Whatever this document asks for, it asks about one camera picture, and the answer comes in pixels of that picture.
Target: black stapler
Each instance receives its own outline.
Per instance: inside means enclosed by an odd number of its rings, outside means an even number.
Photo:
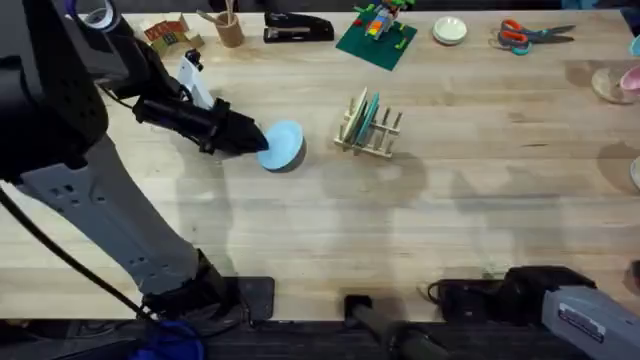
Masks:
[[[314,16],[291,13],[264,14],[264,42],[333,41],[333,25]]]

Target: wooden table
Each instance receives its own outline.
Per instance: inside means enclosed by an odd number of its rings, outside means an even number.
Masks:
[[[107,101],[109,134],[165,219],[223,274],[276,279],[276,318],[339,319],[343,295],[367,293],[392,314],[429,320],[434,306],[417,287],[524,264],[567,265],[640,312],[623,284],[640,259],[640,201],[628,175],[640,155],[640,109],[605,103],[590,87],[595,69],[633,63],[619,12],[457,13],[470,30],[457,47],[432,40],[441,15],[402,15],[419,32],[393,72],[332,43],[265,45],[259,14],[241,15],[246,44],[226,49],[213,25],[188,16],[207,41],[202,74],[216,96],[265,128],[302,124],[308,155],[292,173],[269,173],[252,155],[199,154]],[[355,17],[322,16],[338,36]],[[490,30],[507,16],[532,28],[576,24],[576,41],[525,57],[492,49]],[[143,18],[154,16],[129,17]],[[183,50],[166,57],[174,74]],[[392,161],[332,143],[349,97],[365,86],[404,111]],[[139,300],[81,233],[10,190],[72,255]],[[132,316],[4,212],[0,227],[0,317]]]

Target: blue plate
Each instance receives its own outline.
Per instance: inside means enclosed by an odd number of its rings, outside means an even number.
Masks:
[[[371,105],[367,110],[367,115],[365,115],[364,117],[364,122],[362,123],[362,127],[360,128],[358,137],[356,138],[356,141],[355,141],[355,143],[360,146],[364,146],[362,142],[365,140],[365,137],[366,137],[365,135],[367,134],[367,131],[369,131],[369,125],[371,124],[371,120],[373,120],[373,117],[376,115],[376,112],[378,111],[379,101],[380,101],[380,93],[375,93],[375,95],[373,95],[373,99],[371,100]]]
[[[636,37],[631,41],[631,45],[629,45],[629,52],[633,56],[640,56],[640,36]]]
[[[264,135],[269,150],[257,154],[258,162],[267,170],[279,170],[289,165],[302,149],[304,134],[295,121],[284,120],[273,125]]]

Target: red scissors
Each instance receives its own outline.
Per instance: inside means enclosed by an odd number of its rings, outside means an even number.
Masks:
[[[563,25],[544,30],[529,30],[517,21],[507,19],[500,24],[498,42],[501,46],[511,49],[516,55],[526,55],[532,44],[557,44],[573,41],[571,36],[557,35],[571,31],[575,25]]]

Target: small white dish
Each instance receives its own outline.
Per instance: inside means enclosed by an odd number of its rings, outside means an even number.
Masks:
[[[444,45],[457,45],[467,36],[467,25],[453,16],[444,16],[433,25],[433,37]]]

